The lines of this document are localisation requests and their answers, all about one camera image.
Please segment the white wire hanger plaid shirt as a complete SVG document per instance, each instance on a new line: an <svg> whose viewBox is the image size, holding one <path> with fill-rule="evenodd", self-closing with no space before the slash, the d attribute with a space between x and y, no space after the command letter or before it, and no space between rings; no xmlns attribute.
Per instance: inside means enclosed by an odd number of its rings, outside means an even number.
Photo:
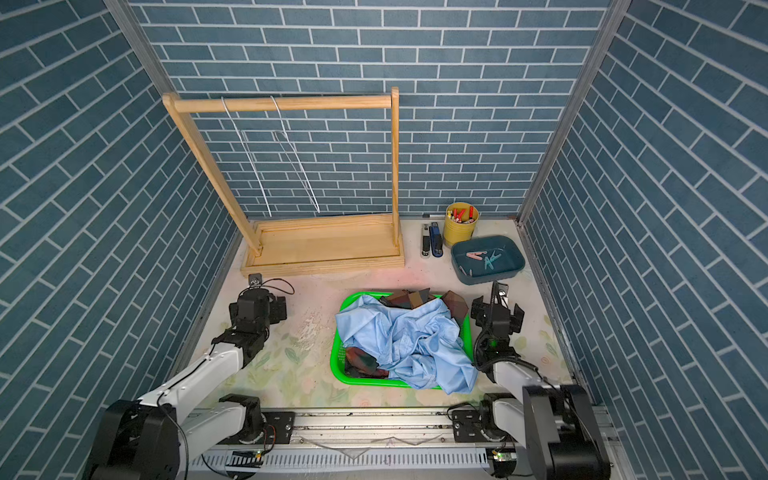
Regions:
<svg viewBox="0 0 768 480"><path fill-rule="evenodd" d="M256 160L255 160L255 157L254 157L254 155L252 154L252 152L250 150L250 147L249 147L248 142L246 140L246 136L243 134L243 132L238 127L236 119L234 118L233 114L231 113L231 111L229 109L227 100L224 97L221 97L220 101L221 101L221 104L222 104L222 106L224 108L224 112L226 113L226 115L228 117L228 120L231 122L232 127L233 127L233 129L235 131L235 134L238 137L239 143L240 143L240 145L241 145L241 147L243 149L243 152L244 152L244 154L246 156L246 159L247 159L247 161L248 161L248 163L249 163L249 165L251 167L251 170L253 171L253 173L254 173L254 175L256 177L256 181L257 181L257 184L258 184L261 196L262 196L263 204L264 204L264 206L265 206L265 208L267 210L268 217L272 218L273 217L272 207L271 207L271 204L270 204L270 202L269 202L269 200L267 198L267 195L266 195L266 189L265 189L265 187L263 185L263 178L262 178L262 175L257 170Z"/></svg>

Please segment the white wire hanger blue shirt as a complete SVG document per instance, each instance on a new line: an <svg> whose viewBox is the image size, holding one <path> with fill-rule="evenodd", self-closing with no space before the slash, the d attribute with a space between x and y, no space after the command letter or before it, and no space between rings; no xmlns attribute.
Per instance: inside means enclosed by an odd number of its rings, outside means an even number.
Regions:
<svg viewBox="0 0 768 480"><path fill-rule="evenodd" d="M314 207L315 211L317 213L321 212L319 202L317 200L317 196L314 192L314 189L310 183L308 174L304 168L304 165L299 157L298 150L296 148L296 145L291 141L289 133L288 133L288 122L283 118L282 116L282 110L280 109L280 106L277 102L277 99L274 96L270 97L270 100L272 101L272 104L274 105L275 111L277 113L278 120L281 125L281 134L274 134L274 137L276 138L278 144L283 149L283 153L285 154L286 158L288 159L289 164L294 169L295 173L297 174L297 177L300 180L300 183L302 184L302 187L305 190L305 193L307 194L311 205Z"/></svg>

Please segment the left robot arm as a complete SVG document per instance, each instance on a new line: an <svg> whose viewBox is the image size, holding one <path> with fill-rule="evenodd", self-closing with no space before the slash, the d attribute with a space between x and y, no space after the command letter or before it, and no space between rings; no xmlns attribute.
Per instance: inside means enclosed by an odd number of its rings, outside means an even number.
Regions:
<svg viewBox="0 0 768 480"><path fill-rule="evenodd" d="M185 478L190 463L222 441L257 449L258 459L278 442L258 398L227 394L204 413L195 408L264 348L287 306L262 286L250 286L228 307L230 326L210 349L136 400L118 400L104 413L83 476L86 479Z"/></svg>

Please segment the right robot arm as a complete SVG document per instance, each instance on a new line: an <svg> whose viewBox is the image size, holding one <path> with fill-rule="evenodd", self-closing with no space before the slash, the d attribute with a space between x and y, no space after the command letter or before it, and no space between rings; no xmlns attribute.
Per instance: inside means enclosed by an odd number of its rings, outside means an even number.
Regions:
<svg viewBox="0 0 768 480"><path fill-rule="evenodd" d="M555 384L511 344L524 311L511 305L496 282L488 300L473 300L470 316L480 332L473 343L477 370L501 387L478 405L446 414L458 443L485 441L488 473L497 479L607 479L611 462L586 390Z"/></svg>

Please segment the light blue long-sleeve shirt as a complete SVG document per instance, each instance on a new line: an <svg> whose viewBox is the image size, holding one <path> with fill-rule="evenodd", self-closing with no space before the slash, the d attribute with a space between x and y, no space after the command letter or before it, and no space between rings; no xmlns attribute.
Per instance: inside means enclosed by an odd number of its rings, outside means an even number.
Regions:
<svg viewBox="0 0 768 480"><path fill-rule="evenodd" d="M413 389L469 394L478 371L466 351L462 322L438 298L412 308L389 306L388 295L363 293L336 314L342 346L372 357L389 381Z"/></svg>

